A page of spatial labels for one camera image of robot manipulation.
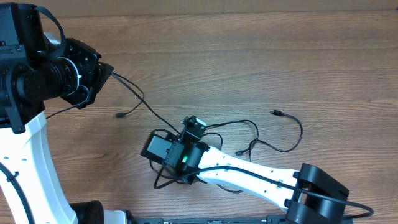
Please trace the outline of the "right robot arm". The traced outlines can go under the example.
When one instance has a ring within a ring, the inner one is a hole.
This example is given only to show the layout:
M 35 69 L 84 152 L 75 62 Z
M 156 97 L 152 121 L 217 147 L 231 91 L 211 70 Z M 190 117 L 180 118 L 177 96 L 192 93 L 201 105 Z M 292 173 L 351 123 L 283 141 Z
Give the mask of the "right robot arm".
M 162 166 L 172 182 L 230 185 L 263 198 L 285 212 L 286 223 L 342 223 L 349 190 L 310 164 L 300 170 L 261 166 L 229 156 L 203 142 L 209 126 L 195 116 L 180 134 L 153 130 L 141 156 Z

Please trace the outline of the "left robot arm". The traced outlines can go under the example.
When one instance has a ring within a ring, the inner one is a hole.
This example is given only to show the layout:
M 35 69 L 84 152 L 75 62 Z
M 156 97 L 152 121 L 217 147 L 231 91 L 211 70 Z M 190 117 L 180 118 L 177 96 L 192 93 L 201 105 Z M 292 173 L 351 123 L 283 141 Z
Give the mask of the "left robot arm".
M 16 223 L 134 223 L 97 200 L 69 203 L 47 141 L 45 101 L 92 104 L 114 68 L 73 38 L 46 34 L 33 4 L 1 4 L 1 189 Z

